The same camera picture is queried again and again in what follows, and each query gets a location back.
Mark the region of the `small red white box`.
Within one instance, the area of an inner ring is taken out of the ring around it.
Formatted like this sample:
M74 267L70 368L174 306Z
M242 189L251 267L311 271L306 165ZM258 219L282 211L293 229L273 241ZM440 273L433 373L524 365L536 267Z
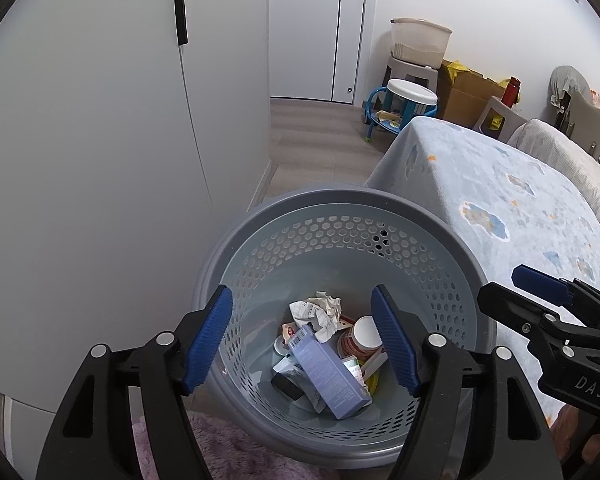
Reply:
M387 362L388 354L384 347L379 348L361 366L364 380L369 380Z

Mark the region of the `red white paper cup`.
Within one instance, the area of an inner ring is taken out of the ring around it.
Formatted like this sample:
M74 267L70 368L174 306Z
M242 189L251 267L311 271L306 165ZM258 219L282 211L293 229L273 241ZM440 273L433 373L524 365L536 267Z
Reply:
M346 328L337 341L337 352L342 358L355 356L358 360L368 360L382 346L375 321L371 315L358 318Z

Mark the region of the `white green milk carton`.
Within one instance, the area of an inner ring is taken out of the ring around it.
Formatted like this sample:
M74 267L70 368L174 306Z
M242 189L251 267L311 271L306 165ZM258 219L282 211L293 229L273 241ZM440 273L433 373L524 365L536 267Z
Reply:
M358 358L356 356L347 356L341 360L342 364L347 367L347 370L356 379L356 381L363 387L366 388L366 382L362 373L362 368Z

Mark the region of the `red patterned snack wrapper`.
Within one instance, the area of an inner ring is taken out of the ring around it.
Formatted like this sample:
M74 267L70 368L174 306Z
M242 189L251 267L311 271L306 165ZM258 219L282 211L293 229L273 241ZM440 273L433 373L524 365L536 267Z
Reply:
M354 321L352 318L347 318L346 316L342 316L337 324L336 331L340 332L340 330L347 330L348 328L353 326ZM284 340L284 344L288 344L290 338L294 336L295 333L298 332L298 325L295 322L283 323L280 326L280 334Z

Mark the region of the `purple cartoon toothpaste box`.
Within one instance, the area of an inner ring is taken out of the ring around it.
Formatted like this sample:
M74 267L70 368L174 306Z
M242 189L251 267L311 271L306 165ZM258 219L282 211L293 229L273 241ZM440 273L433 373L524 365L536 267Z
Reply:
M329 344L321 344L310 326L302 326L288 346L309 381L336 419L345 419L372 403L372 397Z

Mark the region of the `white round cup lid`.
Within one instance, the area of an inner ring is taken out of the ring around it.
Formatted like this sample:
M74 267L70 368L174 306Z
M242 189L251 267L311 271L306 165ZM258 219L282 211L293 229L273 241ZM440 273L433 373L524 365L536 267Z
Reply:
M279 356L286 356L288 354L288 348L286 344L284 344L284 340L281 336L278 336L274 340L273 348Z

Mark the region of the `light blue mask package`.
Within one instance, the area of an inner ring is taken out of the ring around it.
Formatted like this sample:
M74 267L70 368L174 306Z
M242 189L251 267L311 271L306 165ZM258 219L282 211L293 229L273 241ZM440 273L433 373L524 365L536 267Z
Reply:
M272 368L271 384L291 401L306 398L316 414L321 414L326 403L318 393L308 375L293 356L285 356Z

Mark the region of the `white paper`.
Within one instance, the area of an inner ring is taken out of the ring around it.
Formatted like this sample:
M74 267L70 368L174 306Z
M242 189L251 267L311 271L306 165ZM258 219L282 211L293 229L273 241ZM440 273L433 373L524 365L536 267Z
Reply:
M338 332L341 299L316 292L314 297L292 302L289 311L298 327L309 325L317 341L324 344Z

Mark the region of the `light blue patterned blanket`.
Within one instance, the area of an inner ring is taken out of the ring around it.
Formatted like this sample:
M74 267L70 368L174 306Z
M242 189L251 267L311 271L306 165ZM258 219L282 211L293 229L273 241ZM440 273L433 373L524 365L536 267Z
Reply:
M447 223L490 282L512 286L524 264L600 290L600 222L565 176L516 148L419 116L365 184Z

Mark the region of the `purple fluffy rug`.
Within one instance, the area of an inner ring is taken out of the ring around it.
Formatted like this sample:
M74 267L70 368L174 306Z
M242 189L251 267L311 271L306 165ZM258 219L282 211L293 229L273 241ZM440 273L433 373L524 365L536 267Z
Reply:
M187 412L213 479L339 479L336 470L298 462L258 445L227 420Z

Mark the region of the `grey plastic stool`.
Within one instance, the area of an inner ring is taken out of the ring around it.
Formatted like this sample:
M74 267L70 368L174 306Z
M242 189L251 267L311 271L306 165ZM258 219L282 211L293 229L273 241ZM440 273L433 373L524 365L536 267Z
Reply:
M392 54L388 57L385 75L382 78L382 85L388 84L390 79L404 79L415 84L437 92L438 71L430 66L421 66L405 62L395 58Z
M486 101L474 130L492 139L507 143L514 132L527 122L516 110L504 105L500 98L491 96Z

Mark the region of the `grey chair with clothes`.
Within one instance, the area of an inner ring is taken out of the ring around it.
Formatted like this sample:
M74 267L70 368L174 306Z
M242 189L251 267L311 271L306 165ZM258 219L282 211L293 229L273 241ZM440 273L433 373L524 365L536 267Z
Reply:
M554 127L594 159L600 158L600 108L591 88L572 66L557 66L550 75L550 105L557 110Z

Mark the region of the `red water bottle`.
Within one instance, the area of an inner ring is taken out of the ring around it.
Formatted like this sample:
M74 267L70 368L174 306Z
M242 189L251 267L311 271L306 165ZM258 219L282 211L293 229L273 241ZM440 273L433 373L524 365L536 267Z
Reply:
M513 107L519 98L520 80L516 77L510 77L501 97L501 101L505 106Z

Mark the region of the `brown cardboard box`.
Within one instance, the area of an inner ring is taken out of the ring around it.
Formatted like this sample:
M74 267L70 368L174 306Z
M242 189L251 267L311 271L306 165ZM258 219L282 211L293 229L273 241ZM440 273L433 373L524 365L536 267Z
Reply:
M473 74L460 74L451 80L442 62L438 69L437 118L472 129L486 101L491 96L500 98L504 91L501 84L485 76L479 78Z

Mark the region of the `white door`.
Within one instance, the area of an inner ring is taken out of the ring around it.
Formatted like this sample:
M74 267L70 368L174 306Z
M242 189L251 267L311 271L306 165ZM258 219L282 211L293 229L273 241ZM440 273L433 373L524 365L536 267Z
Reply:
M268 0L268 76L275 99L362 102L375 0Z

